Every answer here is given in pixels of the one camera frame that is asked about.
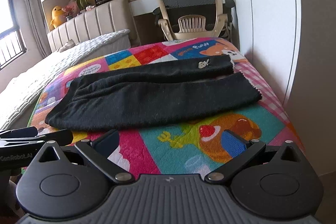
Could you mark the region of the black knitted garment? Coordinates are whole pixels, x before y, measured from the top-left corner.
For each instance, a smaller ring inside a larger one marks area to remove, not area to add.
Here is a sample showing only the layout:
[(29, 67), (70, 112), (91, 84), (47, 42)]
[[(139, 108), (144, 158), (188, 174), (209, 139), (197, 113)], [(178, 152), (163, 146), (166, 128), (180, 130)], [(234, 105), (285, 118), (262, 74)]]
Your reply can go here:
[(261, 98), (228, 55), (205, 56), (78, 77), (45, 122), (86, 132), (153, 127), (206, 118)]

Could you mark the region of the white quilted bed mattress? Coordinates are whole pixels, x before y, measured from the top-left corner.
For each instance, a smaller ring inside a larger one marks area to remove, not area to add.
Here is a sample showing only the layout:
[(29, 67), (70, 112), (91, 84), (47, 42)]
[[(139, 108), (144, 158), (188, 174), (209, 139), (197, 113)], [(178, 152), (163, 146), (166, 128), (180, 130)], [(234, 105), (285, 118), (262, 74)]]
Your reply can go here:
[(39, 98), (42, 90), (64, 70), (92, 59), (99, 50), (117, 52), (130, 48), (130, 30), (100, 35), (65, 51), (54, 51), (27, 71), (14, 77), (1, 92), (1, 130), (9, 129)]

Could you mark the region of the colourful cartoon quilted mat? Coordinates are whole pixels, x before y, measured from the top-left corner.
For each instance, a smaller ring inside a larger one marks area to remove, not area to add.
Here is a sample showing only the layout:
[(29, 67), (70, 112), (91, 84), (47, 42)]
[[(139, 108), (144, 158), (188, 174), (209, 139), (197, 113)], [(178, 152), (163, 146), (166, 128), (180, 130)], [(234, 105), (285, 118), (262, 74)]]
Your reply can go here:
[(120, 144), (109, 156), (110, 161), (134, 176), (143, 173), (198, 173), (204, 176), (243, 150), (242, 144), (229, 135), (230, 131), (246, 140), (259, 139), (268, 145), (281, 145), (292, 140), (302, 146), (271, 87), (232, 43), (221, 38), (149, 44), (75, 65), (60, 73), (44, 88), (28, 124), (36, 127), (40, 134), (53, 132), (53, 128), (45, 123), (45, 117), (65, 96), (71, 81), (77, 77), (151, 63), (223, 54), (230, 55), (235, 71), (242, 72), (262, 93), (261, 101), (244, 109), (200, 121), (122, 131)]

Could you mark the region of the small white item on bed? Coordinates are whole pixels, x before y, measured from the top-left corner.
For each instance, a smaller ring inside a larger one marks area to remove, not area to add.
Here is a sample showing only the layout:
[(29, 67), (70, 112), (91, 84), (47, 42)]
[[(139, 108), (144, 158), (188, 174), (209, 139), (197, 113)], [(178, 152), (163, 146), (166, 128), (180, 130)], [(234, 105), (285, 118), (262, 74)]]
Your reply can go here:
[(71, 48), (73, 48), (73, 47), (75, 47), (76, 46), (76, 43), (72, 40), (72, 39), (70, 39), (68, 42), (66, 42), (62, 47), (60, 47), (59, 49), (58, 49), (58, 51), (59, 52), (64, 52), (64, 51), (66, 51), (66, 50), (69, 50), (69, 49), (71, 49)]

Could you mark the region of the yellow duck plush toy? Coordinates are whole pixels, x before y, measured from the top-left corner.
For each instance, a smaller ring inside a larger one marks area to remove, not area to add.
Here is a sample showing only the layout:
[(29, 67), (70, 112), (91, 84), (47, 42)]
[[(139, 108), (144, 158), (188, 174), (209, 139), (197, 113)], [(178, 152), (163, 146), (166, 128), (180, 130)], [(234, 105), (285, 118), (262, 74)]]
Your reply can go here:
[(51, 18), (50, 25), (57, 28), (66, 22), (66, 13), (63, 11), (62, 7), (55, 6), (51, 12)]

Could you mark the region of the pink flower bouquet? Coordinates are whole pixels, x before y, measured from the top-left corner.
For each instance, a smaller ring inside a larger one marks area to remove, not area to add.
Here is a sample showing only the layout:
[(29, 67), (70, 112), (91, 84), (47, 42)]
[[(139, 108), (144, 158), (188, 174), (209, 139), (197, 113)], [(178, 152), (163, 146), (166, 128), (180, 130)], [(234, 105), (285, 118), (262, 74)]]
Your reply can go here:
[(78, 15), (80, 12), (77, 2), (75, 0), (70, 0), (69, 3), (62, 8), (66, 15), (66, 20), (70, 20)]

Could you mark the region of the beige padded headboard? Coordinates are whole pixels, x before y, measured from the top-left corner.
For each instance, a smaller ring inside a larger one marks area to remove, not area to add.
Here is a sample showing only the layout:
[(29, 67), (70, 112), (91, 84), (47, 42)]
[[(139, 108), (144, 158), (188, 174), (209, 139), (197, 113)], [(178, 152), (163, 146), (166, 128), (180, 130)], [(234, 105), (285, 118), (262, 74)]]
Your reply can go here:
[(54, 52), (69, 40), (80, 43), (125, 29), (130, 31), (130, 45), (139, 46), (141, 42), (129, 0), (113, 0), (61, 24), (50, 31), (47, 37), (51, 51)]

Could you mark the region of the green potted plant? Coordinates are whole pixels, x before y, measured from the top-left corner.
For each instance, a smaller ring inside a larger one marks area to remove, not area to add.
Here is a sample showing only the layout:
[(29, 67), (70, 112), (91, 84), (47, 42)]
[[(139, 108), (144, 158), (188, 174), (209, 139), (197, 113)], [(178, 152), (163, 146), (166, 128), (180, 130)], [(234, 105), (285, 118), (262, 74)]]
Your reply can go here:
[(86, 10), (86, 7), (89, 5), (88, 0), (76, 0), (76, 3), (80, 11)]

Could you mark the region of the grey curtain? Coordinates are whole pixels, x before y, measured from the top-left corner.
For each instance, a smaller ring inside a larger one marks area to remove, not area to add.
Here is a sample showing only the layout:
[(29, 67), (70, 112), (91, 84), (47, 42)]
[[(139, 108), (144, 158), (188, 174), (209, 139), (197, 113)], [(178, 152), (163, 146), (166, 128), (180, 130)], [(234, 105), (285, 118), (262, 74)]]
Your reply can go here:
[(47, 38), (48, 27), (42, 8), (41, 0), (24, 0), (37, 49), (44, 59), (51, 54), (51, 47)]

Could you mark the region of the beige mesh office chair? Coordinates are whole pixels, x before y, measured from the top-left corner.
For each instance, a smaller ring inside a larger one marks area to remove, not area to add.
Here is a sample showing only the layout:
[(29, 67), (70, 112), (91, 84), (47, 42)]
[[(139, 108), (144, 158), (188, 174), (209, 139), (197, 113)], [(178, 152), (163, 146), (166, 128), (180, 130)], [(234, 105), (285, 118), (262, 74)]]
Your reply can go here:
[(157, 0), (156, 24), (166, 40), (231, 39), (234, 0)]

